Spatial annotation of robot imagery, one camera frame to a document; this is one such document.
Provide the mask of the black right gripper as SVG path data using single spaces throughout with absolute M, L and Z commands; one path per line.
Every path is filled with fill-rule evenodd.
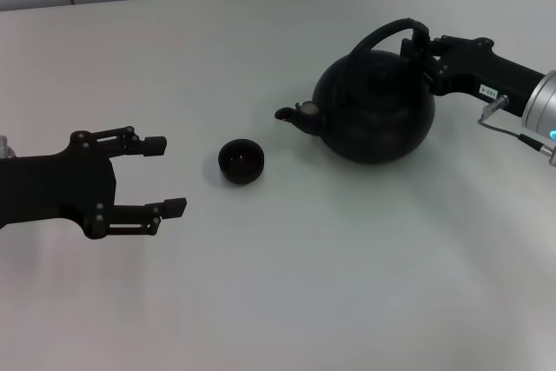
M 497 56 L 494 42 L 486 37 L 465 39 L 443 36 L 431 39 L 412 34 L 402 40 L 400 55 L 416 64 L 423 80 L 436 96 L 463 93 L 490 103 L 492 89 L 509 99 L 506 111 L 523 116 L 526 104 L 543 74 Z

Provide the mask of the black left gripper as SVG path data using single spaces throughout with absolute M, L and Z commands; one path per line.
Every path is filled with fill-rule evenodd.
M 164 136 L 141 139 L 134 127 L 127 126 L 77 131 L 54 155 L 3 159 L 1 225 L 65 219 L 90 239 L 156 235 L 162 220 L 182 217 L 187 200 L 115 205 L 116 177 L 110 158 L 163 156 L 166 147 Z

